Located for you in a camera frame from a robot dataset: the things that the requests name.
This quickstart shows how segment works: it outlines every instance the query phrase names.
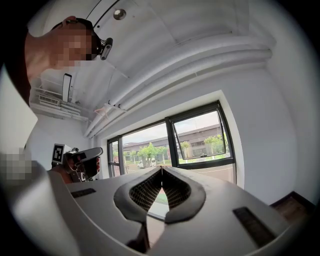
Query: parked car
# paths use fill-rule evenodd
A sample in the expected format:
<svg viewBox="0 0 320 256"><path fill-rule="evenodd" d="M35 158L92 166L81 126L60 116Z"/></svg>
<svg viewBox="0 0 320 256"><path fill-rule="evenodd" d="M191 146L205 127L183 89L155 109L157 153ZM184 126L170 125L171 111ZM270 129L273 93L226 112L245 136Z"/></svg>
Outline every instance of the parked car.
<svg viewBox="0 0 320 256"><path fill-rule="evenodd" d="M156 167L156 166L157 166L156 159L152 158L151 159L151 167ZM138 163L138 167L144 168L144 164L142 163L142 160L140 160L140 162Z"/></svg>

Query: tree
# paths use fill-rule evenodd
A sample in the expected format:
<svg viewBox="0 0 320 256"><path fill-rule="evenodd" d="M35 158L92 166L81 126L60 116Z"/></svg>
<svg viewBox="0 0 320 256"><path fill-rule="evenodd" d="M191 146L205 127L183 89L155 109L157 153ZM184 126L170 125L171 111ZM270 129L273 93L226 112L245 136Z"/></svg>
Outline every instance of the tree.
<svg viewBox="0 0 320 256"><path fill-rule="evenodd" d="M127 156L127 155L128 155L128 152L126 152L126 151L123 152L123 156L124 156L123 159L124 159L124 163L125 163L125 164L127 163L127 160L126 160L126 156Z"/></svg>
<svg viewBox="0 0 320 256"><path fill-rule="evenodd" d="M136 158L135 158L135 156L137 155L137 152L136 152L136 151L131 151L131 152L130 152L130 155L133 157L133 162L134 162L134 164L136 164Z"/></svg>
<svg viewBox="0 0 320 256"><path fill-rule="evenodd" d="M157 147L156 150L157 150L157 154L162 155L162 161L163 161L163 164L165 165L166 164L165 154L168 152L168 148L166 146L160 146L160 147Z"/></svg>
<svg viewBox="0 0 320 256"><path fill-rule="evenodd" d="M137 155L142 158L143 168L151 167L151 159L157 155L157 149L150 142L149 146L140 147Z"/></svg>
<svg viewBox="0 0 320 256"><path fill-rule="evenodd" d="M187 141L183 141L180 143L180 147L183 150L183 152L185 152L185 157L188 158L188 151L187 148L189 148L189 143Z"/></svg>
<svg viewBox="0 0 320 256"><path fill-rule="evenodd" d="M209 136L204 140L204 143L211 146L212 154L218 154L224 151L223 137L220 134L217 136Z"/></svg>

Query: ceiling light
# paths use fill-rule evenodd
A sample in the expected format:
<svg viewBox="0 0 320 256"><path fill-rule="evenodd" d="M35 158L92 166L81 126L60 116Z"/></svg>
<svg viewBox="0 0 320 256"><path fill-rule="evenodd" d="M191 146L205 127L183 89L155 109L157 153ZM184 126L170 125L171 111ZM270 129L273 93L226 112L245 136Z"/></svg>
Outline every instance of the ceiling light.
<svg viewBox="0 0 320 256"><path fill-rule="evenodd" d="M118 21L123 20L126 17L126 15L127 13L124 9L117 9L113 13L113 17Z"/></svg>

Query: glass pane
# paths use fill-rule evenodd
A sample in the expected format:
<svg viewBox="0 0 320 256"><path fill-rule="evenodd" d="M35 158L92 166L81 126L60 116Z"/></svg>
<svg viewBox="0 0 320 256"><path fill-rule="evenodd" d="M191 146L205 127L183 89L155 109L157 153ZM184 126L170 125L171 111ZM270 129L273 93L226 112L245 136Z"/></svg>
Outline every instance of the glass pane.
<svg viewBox="0 0 320 256"><path fill-rule="evenodd" d="M168 199L165 192L161 189L155 201L151 205L148 215L154 216L160 220L164 220L167 212L169 212Z"/></svg>
<svg viewBox="0 0 320 256"><path fill-rule="evenodd" d="M124 172L172 166L165 123L122 137Z"/></svg>
<svg viewBox="0 0 320 256"><path fill-rule="evenodd" d="M189 171L234 183L234 165L233 164L227 164L227 165L221 165L217 167L210 167L210 168L203 168L203 169L193 169Z"/></svg>
<svg viewBox="0 0 320 256"><path fill-rule="evenodd" d="M222 134L217 111L176 122L174 127L180 164L230 157L228 142L225 133Z"/></svg>
<svg viewBox="0 0 320 256"><path fill-rule="evenodd" d="M110 162L119 163L118 141L112 143L112 152L111 152Z"/></svg>
<svg viewBox="0 0 320 256"><path fill-rule="evenodd" d="M111 165L111 171L112 171L112 176L113 177L120 176L120 167L119 166Z"/></svg>

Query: person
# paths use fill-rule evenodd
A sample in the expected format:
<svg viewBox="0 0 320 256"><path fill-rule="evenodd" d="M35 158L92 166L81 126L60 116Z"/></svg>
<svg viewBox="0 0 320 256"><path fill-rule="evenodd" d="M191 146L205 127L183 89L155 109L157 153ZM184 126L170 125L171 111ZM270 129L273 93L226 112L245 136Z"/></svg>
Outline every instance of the person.
<svg viewBox="0 0 320 256"><path fill-rule="evenodd" d="M101 50L101 41L92 23L69 16L40 37L21 27L10 42L4 64L17 91L29 105L30 81L47 69L73 67L76 61L93 60Z"/></svg>

